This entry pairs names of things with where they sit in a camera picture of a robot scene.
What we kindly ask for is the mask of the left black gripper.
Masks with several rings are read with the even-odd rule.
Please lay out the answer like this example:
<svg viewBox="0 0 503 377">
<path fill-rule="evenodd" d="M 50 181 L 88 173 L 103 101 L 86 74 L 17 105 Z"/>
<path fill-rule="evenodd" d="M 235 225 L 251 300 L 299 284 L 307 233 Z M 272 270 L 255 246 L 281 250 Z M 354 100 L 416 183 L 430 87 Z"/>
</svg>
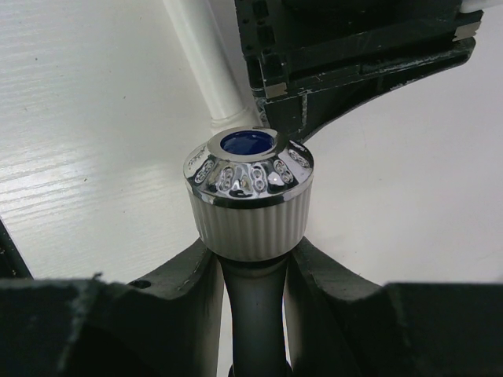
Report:
<svg viewBox="0 0 503 377">
<path fill-rule="evenodd" d="M 481 21 L 461 1 L 236 1 L 260 119 L 295 141 L 359 106 L 464 64 Z"/>
</svg>

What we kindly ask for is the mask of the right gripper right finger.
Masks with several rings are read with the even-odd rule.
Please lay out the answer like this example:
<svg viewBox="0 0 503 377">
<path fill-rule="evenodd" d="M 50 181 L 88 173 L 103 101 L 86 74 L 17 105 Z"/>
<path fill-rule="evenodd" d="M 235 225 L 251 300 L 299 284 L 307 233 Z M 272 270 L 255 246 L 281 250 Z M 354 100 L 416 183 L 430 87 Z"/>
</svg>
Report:
<svg viewBox="0 0 503 377">
<path fill-rule="evenodd" d="M 292 251 L 285 315 L 296 376 L 499 376 L 502 286 L 389 283 L 308 240 Z"/>
</svg>

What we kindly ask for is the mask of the white faucet with chrome knob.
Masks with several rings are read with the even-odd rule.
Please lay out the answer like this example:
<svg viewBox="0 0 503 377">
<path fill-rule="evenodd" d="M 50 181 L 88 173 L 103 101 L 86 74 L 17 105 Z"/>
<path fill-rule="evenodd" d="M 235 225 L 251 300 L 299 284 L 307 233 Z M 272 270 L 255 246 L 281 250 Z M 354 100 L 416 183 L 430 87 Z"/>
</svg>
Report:
<svg viewBox="0 0 503 377">
<path fill-rule="evenodd" d="M 286 376 L 288 256 L 307 227 L 314 157 L 263 127 L 222 131 L 186 158 L 197 232 L 220 263 L 232 314 L 234 376 Z"/>
</svg>

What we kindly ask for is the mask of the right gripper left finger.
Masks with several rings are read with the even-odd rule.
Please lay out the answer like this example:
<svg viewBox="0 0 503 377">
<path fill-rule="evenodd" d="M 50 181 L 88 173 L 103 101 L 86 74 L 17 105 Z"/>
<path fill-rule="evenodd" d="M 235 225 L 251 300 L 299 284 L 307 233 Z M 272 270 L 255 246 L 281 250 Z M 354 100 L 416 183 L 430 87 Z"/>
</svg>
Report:
<svg viewBox="0 0 503 377">
<path fill-rule="evenodd" d="M 4 376 L 213 376 L 223 278 L 197 241 L 129 284 L 1 282 Z"/>
</svg>

